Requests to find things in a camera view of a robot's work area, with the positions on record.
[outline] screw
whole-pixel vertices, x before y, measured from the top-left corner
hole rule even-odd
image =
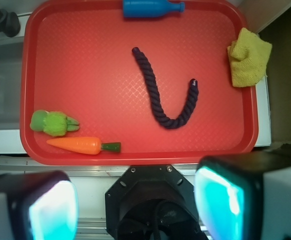
[[[171,173],[171,172],[172,172],[172,166],[167,166],[167,167],[166,167],[166,170],[167,170],[169,173]]]

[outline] sink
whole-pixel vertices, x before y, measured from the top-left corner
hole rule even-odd
[[[23,41],[0,41],[0,130],[19,129]]]

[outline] red tray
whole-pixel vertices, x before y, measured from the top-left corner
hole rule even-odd
[[[120,0],[50,0],[30,16],[24,38],[20,133],[34,160],[47,165],[197,163],[205,155],[250,151],[258,135],[254,87],[234,88],[226,48],[245,27],[222,0],[185,1],[162,18],[124,19]],[[139,47],[157,77],[165,113],[175,118],[190,79],[199,97],[189,122],[167,130],[152,115]],[[80,122],[73,136],[121,142],[122,152],[73,153],[33,132],[34,111],[61,111]]]

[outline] blue bottle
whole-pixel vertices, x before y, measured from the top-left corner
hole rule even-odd
[[[171,3],[167,0],[123,0],[125,18],[156,18],[170,12],[185,10],[185,3]]]

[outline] yellow cloth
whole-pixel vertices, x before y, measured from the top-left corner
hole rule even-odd
[[[272,45],[242,28],[238,40],[227,47],[232,85],[243,88],[256,85],[266,74]]]

